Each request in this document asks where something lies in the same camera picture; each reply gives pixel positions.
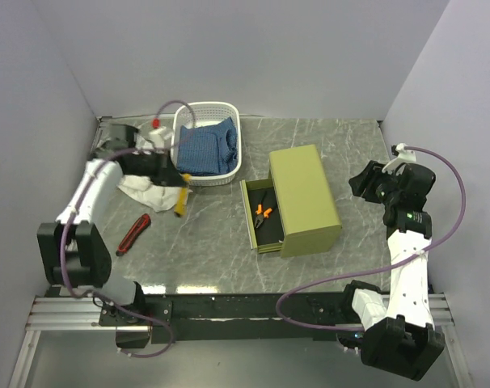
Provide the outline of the olive green metal drawer box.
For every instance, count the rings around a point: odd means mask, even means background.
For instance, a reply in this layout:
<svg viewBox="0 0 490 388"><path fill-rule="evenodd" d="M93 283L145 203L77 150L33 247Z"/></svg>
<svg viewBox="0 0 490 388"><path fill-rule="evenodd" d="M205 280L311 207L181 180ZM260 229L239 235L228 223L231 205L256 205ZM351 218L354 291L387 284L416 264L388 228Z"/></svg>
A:
<svg viewBox="0 0 490 388"><path fill-rule="evenodd" d="M340 236L342 224L316 146L271 152L269 177L284 232L281 257L329 251Z"/></svg>

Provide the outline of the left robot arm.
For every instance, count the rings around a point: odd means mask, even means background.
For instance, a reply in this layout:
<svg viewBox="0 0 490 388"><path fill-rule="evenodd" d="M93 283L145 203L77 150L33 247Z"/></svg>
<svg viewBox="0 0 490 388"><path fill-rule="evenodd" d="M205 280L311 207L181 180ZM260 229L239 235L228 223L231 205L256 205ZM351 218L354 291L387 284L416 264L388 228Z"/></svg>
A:
<svg viewBox="0 0 490 388"><path fill-rule="evenodd" d="M136 281L112 274L112 256L96 222L125 177L147 178L161 188L186 188L188 183L162 143L140 143L138 129L127 124L112 124L108 131L91 151L69 204L55 221L39 226L37 242L48 283L76 299L99 299L136 325L147 316L145 294Z"/></svg>

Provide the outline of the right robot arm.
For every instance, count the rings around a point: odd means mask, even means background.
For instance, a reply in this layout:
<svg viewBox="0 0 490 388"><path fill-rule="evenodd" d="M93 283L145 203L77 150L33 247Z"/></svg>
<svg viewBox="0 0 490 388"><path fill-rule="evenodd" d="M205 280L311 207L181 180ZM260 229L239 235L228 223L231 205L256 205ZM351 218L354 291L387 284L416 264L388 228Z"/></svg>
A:
<svg viewBox="0 0 490 388"><path fill-rule="evenodd" d="M441 355L445 340L429 305L428 254L432 219L424 211L436 176L427 167L403 162L393 171L371 161L349 180L354 196L384 207L383 225L391 255L387 300L378 288L353 281L340 303L348 321L361 321L364 365L419 381Z"/></svg>

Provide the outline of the white cloth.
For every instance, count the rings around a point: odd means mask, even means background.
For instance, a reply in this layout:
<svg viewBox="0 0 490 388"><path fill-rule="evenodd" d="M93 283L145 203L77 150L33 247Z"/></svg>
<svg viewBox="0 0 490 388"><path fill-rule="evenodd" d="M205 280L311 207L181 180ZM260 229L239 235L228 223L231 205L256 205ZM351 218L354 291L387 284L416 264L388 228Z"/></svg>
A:
<svg viewBox="0 0 490 388"><path fill-rule="evenodd" d="M110 124L106 134L106 138L96 146L94 151L94 156L97 158L104 158L126 149L133 149L131 154L168 153L165 149L155 149L148 139L148 133L142 135L138 128L129 124ZM125 175L123 173L125 155L115 159L123 174L118 188L131 199L153 209L156 213L174 209L181 188L157 186L153 185L148 177Z"/></svg>

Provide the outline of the orange handled pliers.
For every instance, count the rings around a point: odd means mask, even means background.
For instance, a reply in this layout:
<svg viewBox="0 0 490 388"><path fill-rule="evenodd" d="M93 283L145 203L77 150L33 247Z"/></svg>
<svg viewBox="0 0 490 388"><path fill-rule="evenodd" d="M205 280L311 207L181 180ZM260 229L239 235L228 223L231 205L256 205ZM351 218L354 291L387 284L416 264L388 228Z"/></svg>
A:
<svg viewBox="0 0 490 388"><path fill-rule="evenodd" d="M260 200L258 201L256 211L255 211L255 219L254 219L254 228L257 230L259 229L265 219L270 218L270 215L272 212L275 210L276 206L269 204L268 201L265 201L267 199L268 192L263 191Z"/></svg>

